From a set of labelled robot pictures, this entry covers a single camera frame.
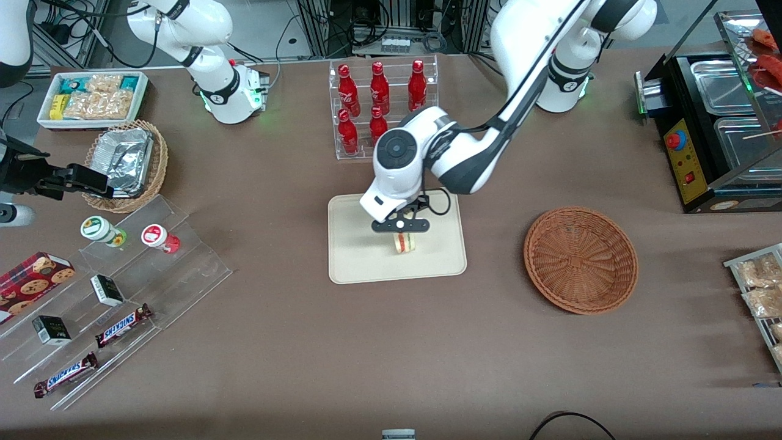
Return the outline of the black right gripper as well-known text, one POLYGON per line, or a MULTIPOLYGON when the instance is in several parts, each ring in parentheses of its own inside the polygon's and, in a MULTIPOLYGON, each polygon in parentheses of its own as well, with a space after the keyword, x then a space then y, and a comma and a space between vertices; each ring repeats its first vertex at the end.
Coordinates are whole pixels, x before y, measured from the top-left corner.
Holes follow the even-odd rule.
POLYGON ((49 153, 20 142, 14 137, 2 138, 2 192, 62 200, 67 186, 73 191, 95 197, 114 197, 109 178, 80 164, 56 167, 48 164, 49 153))

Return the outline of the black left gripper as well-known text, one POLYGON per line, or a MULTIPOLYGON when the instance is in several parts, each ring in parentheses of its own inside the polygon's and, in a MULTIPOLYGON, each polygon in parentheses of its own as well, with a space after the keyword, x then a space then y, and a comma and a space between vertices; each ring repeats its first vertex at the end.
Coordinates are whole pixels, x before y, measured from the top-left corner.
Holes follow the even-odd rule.
POLYGON ((418 197, 411 203, 389 214, 382 222, 372 221, 371 228, 375 233, 392 233, 390 240, 392 248, 396 248, 395 233, 415 233, 414 249, 418 248, 418 234, 426 233, 430 223, 426 218, 419 218, 418 213, 430 208, 428 197, 418 197))

